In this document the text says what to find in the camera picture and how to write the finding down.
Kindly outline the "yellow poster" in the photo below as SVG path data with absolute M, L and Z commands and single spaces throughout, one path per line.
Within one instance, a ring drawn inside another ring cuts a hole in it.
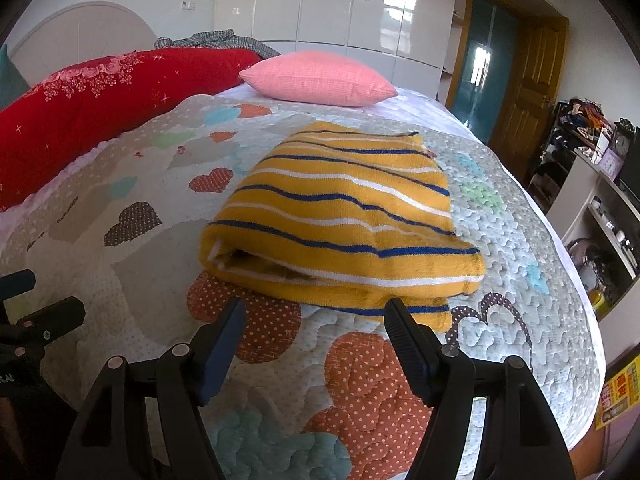
M 639 356 L 635 356 L 602 388 L 596 414 L 596 428 L 608 426 L 639 403 Z

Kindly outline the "yellow striped knit sweater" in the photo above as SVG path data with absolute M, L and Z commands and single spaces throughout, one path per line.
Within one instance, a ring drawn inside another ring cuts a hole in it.
M 223 282 L 364 318 L 397 299 L 434 330 L 486 273 L 454 229 L 447 176 L 420 133 L 330 122 L 292 133 L 250 170 L 204 229 L 200 260 Z

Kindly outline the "red floral quilt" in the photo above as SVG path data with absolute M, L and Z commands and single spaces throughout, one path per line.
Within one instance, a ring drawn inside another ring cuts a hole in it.
M 101 142 L 189 96 L 240 84 L 247 49 L 165 48 L 95 58 L 36 84 L 1 112 L 1 207 L 19 205 Z

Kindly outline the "teal cushion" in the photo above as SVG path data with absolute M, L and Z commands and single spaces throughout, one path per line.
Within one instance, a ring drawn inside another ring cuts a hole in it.
M 0 50 L 0 110 L 4 110 L 30 89 L 30 85 L 9 59 L 8 47 Z

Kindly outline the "cluttered clothes rack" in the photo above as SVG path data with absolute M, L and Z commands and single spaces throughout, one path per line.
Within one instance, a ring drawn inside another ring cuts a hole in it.
M 559 195 L 577 154 L 593 155 L 600 137 L 608 140 L 612 132 L 612 122 L 598 103 L 571 98 L 555 104 L 525 176 L 526 190 L 544 214 Z

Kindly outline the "pink pillow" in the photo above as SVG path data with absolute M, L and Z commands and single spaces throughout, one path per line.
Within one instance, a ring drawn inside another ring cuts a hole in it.
M 345 55 L 299 51 L 266 58 L 240 73 L 268 98 L 344 107 L 364 107 L 394 98 L 395 87 L 373 68 Z

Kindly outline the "white glossy wardrobe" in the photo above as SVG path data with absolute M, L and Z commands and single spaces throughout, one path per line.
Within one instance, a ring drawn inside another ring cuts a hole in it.
M 214 25 L 281 53 L 346 55 L 394 86 L 446 100 L 454 0 L 215 0 Z

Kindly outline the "wooden door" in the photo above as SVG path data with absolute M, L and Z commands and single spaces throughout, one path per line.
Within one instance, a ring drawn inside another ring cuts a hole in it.
M 518 0 L 464 0 L 446 107 L 521 183 L 558 97 L 570 20 Z

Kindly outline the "white shelf unit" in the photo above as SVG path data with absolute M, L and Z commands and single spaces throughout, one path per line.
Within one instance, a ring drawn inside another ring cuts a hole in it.
M 547 218 L 570 254 L 612 362 L 639 342 L 639 209 L 579 153 Z

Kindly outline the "grey checked cloth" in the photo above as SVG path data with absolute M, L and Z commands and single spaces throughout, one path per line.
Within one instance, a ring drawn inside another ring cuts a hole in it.
M 245 49 L 254 52 L 262 60 L 275 58 L 280 52 L 267 46 L 263 42 L 245 36 L 238 36 L 233 29 L 210 30 L 209 32 L 196 32 L 188 38 L 171 39 L 169 37 L 157 38 L 154 42 L 155 49 L 166 48 L 211 48 Z

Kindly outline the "white arched headboard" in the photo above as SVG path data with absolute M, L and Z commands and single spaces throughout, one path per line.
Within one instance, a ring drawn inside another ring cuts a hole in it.
M 67 66 L 94 58 L 149 50 L 156 35 L 126 6 L 90 1 L 50 15 L 9 50 L 9 59 L 30 86 Z

